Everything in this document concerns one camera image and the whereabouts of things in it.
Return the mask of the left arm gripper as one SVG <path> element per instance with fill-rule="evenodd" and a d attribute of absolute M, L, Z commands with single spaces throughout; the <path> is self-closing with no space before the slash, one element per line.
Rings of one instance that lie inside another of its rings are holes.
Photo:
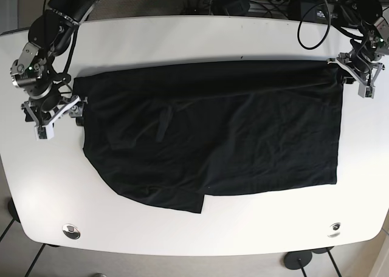
<path fill-rule="evenodd" d="M 385 70 L 383 63 L 371 62 L 363 55 L 359 55 L 355 50 L 348 53 L 339 53 L 335 58 L 328 58 L 328 64 L 336 64 L 340 69 L 341 84 L 363 84 L 365 86 L 375 86 L 379 74 Z"/>

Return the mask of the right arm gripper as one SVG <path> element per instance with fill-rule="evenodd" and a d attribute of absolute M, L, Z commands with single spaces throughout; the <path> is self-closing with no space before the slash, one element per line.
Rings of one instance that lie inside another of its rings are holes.
<path fill-rule="evenodd" d="M 64 115 L 75 119 L 77 126 L 84 126 L 83 109 L 88 103 L 85 96 L 71 95 L 66 93 L 53 95 L 39 100 L 28 99 L 21 105 L 25 114 L 25 122 L 34 122 L 35 126 L 46 126 L 54 123 Z"/>

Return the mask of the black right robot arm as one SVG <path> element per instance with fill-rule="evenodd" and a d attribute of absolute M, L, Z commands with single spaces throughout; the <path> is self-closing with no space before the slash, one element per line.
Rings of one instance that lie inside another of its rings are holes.
<path fill-rule="evenodd" d="M 12 83 L 29 100 L 22 107 L 39 130 L 60 105 L 69 104 L 60 88 L 71 80 L 69 68 L 80 25 L 99 0 L 44 0 L 41 16 L 28 32 L 28 42 L 10 69 Z"/>

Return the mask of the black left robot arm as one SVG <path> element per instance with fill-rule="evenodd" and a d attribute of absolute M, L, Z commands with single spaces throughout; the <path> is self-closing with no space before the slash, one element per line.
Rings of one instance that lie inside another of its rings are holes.
<path fill-rule="evenodd" d="M 340 79 L 345 84 L 359 84 L 359 96 L 373 98 L 375 82 L 385 69 L 380 60 L 388 55 L 388 21 L 379 0 L 322 0 L 320 4 L 311 2 L 311 7 L 300 7 L 297 40 L 302 48 L 315 50 L 323 44 L 331 27 L 350 39 L 350 52 L 339 53 L 327 59 L 328 64 L 340 68 Z M 326 19 L 326 32 L 314 46 L 304 45 L 300 39 L 300 29 L 306 16 L 322 9 Z"/>

